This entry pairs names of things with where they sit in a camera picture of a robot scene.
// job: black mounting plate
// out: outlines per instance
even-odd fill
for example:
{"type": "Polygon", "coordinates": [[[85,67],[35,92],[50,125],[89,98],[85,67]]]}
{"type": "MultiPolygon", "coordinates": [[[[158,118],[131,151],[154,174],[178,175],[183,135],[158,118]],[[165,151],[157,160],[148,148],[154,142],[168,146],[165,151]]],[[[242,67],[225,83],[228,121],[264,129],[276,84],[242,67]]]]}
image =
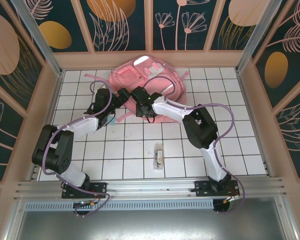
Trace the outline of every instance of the black mounting plate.
{"type": "MultiPolygon", "coordinates": [[[[107,183],[106,182],[91,182],[90,183],[90,192],[96,193],[106,193],[107,192],[107,183]]],[[[106,198],[105,195],[98,195],[101,199],[106,198]]],[[[87,194],[82,191],[78,191],[67,184],[63,184],[62,188],[62,199],[94,199],[95,195],[87,194]]]]}
{"type": "Polygon", "coordinates": [[[229,189],[231,188],[235,191],[238,195],[240,195],[238,182],[236,180],[230,180],[227,184],[227,188],[222,190],[220,193],[215,192],[211,188],[211,183],[209,180],[205,181],[195,181],[194,182],[194,189],[191,192],[195,192],[197,197],[224,197],[233,195],[233,192],[229,189]]]}

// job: white tile floor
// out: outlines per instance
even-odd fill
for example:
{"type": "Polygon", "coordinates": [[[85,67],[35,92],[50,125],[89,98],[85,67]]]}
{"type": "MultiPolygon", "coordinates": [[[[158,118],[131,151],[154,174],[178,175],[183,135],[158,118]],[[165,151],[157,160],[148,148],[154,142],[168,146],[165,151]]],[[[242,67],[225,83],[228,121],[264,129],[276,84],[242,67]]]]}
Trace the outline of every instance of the white tile floor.
{"type": "MultiPolygon", "coordinates": [[[[230,106],[235,116],[232,131],[219,143],[225,166],[235,175],[266,175],[244,98],[233,68],[177,68],[184,81],[187,104],[220,103],[230,106]]],[[[85,74],[109,79],[111,70],[67,71],[60,90],[53,119],[54,125],[82,117],[93,100],[90,78],[85,74]]],[[[230,114],[221,107],[208,107],[216,120],[218,134],[231,123],[230,114]]],[[[128,112],[116,110],[116,117],[128,112]]],[[[187,139],[183,125],[148,123],[130,116],[120,123],[89,133],[73,145],[73,162],[92,180],[151,179],[204,177],[207,175],[200,151],[187,139]],[[163,143],[164,168],[154,170],[155,143],[163,143]]],[[[56,180],[54,176],[38,174],[40,181],[56,180]]]]}

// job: pink backpack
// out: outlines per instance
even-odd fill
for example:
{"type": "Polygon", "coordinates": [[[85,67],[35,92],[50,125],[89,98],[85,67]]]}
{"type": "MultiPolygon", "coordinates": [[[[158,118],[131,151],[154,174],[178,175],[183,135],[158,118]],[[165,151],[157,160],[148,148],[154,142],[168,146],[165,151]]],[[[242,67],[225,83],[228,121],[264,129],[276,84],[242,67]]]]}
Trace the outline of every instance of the pink backpack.
{"type": "MultiPolygon", "coordinates": [[[[126,88],[129,92],[132,92],[136,87],[143,87],[149,79],[156,77],[146,85],[145,89],[150,95],[156,92],[165,96],[173,91],[171,82],[163,78],[166,77],[175,85],[174,93],[169,95],[168,98],[174,102],[186,104],[186,87],[183,80],[188,75],[189,72],[187,71],[179,77],[175,69],[163,60],[150,55],[144,55],[117,67],[110,75],[110,84],[112,90],[115,92],[120,88],[126,88]]],[[[130,115],[136,114],[135,100],[130,98],[124,106],[129,109],[130,112],[119,117],[117,120],[118,122],[130,115]]],[[[172,120],[169,117],[162,115],[155,117],[154,120],[155,123],[171,121],[172,120]]]]}

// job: small bottle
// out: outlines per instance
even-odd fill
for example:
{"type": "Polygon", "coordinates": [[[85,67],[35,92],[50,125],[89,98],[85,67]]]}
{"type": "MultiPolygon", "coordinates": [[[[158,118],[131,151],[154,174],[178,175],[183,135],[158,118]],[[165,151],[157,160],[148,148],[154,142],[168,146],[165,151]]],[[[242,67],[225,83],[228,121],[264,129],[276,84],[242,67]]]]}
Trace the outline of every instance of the small bottle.
{"type": "Polygon", "coordinates": [[[154,145],[153,168],[155,170],[164,169],[164,146],[159,142],[154,145]]]}

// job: dark teal wallpaper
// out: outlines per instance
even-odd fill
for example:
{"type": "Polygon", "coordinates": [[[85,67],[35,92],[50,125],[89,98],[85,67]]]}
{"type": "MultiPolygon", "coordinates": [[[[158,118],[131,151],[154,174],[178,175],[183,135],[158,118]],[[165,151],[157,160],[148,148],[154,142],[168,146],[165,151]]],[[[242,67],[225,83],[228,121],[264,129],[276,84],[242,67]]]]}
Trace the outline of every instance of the dark teal wallpaper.
{"type": "Polygon", "coordinates": [[[0,181],[16,143],[23,118],[0,98],[0,181]]]}
{"type": "Polygon", "coordinates": [[[276,119],[300,178],[300,93],[276,115],[276,119]]]}
{"type": "Polygon", "coordinates": [[[215,6],[216,0],[154,0],[153,50],[202,50],[215,6]]]}
{"type": "Polygon", "coordinates": [[[300,0],[296,0],[256,63],[275,107],[300,81],[300,0]]]}
{"type": "Polygon", "coordinates": [[[24,2],[54,53],[88,51],[70,0],[24,2]]]}
{"type": "Polygon", "coordinates": [[[271,21],[268,29],[265,31],[265,33],[264,33],[262,39],[260,40],[259,44],[256,46],[256,48],[255,48],[255,50],[254,50],[254,52],[252,54],[252,58],[255,58],[255,56],[258,53],[260,47],[264,43],[266,36],[269,34],[270,30],[272,29],[274,23],[276,22],[278,16],[280,15],[280,13],[281,13],[282,9],[284,8],[284,6],[286,5],[287,1],[288,0],[282,0],[282,2],[280,4],[280,7],[279,7],[278,11],[276,12],[276,14],[274,15],[274,17],[273,17],[273,19],[272,19],[272,21],[271,21]]]}
{"type": "Polygon", "coordinates": [[[0,4],[0,86],[24,109],[42,65],[0,4]]]}
{"type": "Polygon", "coordinates": [[[144,51],[144,0],[80,0],[97,52],[144,51]]]}
{"type": "Polygon", "coordinates": [[[267,1],[226,0],[211,50],[243,50],[267,1]]]}

